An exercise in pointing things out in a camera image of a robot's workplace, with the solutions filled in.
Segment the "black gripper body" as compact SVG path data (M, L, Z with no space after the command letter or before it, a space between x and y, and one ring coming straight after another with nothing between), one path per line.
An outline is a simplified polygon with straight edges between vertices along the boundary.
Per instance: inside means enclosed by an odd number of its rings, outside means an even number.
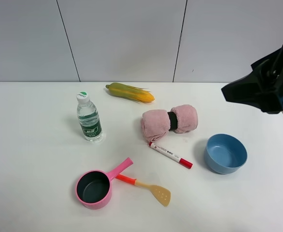
M283 45L251 64L252 72L224 86L227 102L246 104L264 113L283 111Z

